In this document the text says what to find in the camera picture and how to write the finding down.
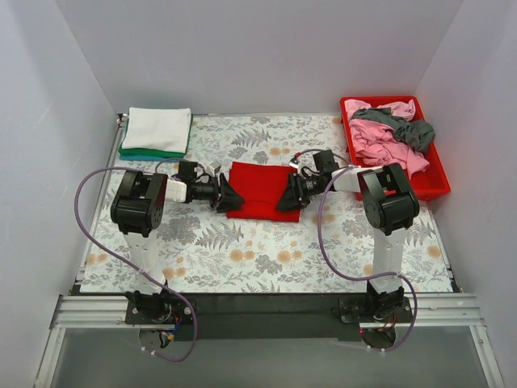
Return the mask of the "red t shirt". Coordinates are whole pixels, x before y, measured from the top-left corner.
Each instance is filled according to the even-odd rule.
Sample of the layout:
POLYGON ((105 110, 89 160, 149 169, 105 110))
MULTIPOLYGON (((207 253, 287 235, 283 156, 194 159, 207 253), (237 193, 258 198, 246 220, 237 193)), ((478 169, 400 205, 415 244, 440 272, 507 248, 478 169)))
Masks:
POLYGON ((239 210, 228 211, 227 218, 295 222, 300 210, 280 212, 275 207, 288 185, 288 177, 296 170, 288 166, 233 162, 229 184, 245 201, 239 210))

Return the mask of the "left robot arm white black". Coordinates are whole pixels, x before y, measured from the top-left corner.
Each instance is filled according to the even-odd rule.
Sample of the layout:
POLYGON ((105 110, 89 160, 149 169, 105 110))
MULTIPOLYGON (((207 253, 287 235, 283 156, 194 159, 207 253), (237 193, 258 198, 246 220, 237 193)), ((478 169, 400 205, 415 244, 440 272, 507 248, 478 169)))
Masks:
POLYGON ((157 232, 166 202, 203 200, 217 213, 239 210, 245 204, 218 164, 205 170, 197 162, 179 159, 177 163, 173 176, 126 171, 111 205, 111 220, 128 245, 128 261, 138 271, 135 290, 127 292, 126 298, 154 323, 169 322, 183 310, 164 290, 167 280, 158 264, 157 232))

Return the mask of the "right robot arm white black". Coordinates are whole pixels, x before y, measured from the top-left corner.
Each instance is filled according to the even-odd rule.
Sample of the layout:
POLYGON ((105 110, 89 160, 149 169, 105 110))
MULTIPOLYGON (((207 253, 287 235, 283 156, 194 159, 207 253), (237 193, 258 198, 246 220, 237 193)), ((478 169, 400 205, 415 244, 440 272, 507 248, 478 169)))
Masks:
POLYGON ((286 213, 304 209, 313 196, 320 195, 317 236, 322 257, 337 276, 367 284, 364 302, 356 309, 375 321, 384 321, 402 307, 403 285, 410 282, 401 274, 404 241, 419 214, 419 202, 401 165, 364 168, 340 167, 331 150, 313 155, 316 170, 291 173, 275 209, 286 213), (340 272, 326 253, 322 236, 323 208, 329 192, 355 192, 361 195, 364 213, 373 229, 372 274, 353 277, 340 272))

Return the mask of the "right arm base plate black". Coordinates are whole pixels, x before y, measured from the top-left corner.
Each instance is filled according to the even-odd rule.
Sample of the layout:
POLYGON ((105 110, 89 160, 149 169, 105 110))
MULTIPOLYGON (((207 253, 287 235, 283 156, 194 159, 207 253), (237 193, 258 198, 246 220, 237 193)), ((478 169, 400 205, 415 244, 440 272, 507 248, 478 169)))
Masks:
POLYGON ((338 299, 338 316, 344 323, 410 323, 413 318, 413 310, 410 300, 403 298, 401 306, 394 311, 375 313, 366 305, 366 296, 363 294, 346 294, 338 299))

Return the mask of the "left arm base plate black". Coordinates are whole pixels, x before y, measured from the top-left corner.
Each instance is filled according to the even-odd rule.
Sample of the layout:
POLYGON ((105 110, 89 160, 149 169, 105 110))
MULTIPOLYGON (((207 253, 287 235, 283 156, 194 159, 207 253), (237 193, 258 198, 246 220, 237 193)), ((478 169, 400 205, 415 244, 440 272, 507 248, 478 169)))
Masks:
POLYGON ((196 302, 189 307, 178 298, 153 299, 129 302, 124 322, 132 325, 145 324, 182 324, 192 325, 192 312, 196 302))

